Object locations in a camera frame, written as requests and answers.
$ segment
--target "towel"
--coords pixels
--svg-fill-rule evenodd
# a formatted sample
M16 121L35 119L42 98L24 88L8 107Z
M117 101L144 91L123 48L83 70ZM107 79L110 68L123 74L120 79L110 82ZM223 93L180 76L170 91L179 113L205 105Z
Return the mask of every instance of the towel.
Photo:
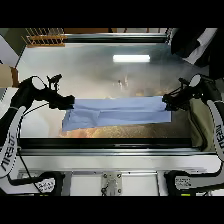
M76 99L67 110L62 131L79 128L171 122L162 96L117 99Z

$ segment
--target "olive green bag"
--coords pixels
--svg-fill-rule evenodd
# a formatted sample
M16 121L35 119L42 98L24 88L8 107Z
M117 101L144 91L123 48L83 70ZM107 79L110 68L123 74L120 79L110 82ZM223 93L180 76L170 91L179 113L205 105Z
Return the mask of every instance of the olive green bag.
M188 119L191 125L192 146L204 152L214 152L214 122L209 107L201 99L191 99Z

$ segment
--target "light blue fabric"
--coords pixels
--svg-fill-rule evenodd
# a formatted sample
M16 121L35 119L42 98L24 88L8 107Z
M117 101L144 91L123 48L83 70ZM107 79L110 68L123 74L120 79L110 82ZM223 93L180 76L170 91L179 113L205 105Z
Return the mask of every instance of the light blue fabric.
M76 99L62 121L62 131L100 126L171 122L162 96L118 99Z

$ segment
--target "metal bracket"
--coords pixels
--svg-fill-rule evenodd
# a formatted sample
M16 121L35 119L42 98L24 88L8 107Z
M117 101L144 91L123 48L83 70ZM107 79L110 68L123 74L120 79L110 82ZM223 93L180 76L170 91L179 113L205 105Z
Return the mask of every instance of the metal bracket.
M101 192L102 196L120 196L122 194L122 173L104 172Z

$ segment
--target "brown box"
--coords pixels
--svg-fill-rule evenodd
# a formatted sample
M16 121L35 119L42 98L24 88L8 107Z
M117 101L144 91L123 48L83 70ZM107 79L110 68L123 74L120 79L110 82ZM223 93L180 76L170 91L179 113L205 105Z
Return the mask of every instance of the brown box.
M117 28L111 28L113 33L117 32ZM64 28L65 34L84 34L84 33L108 33L109 28Z

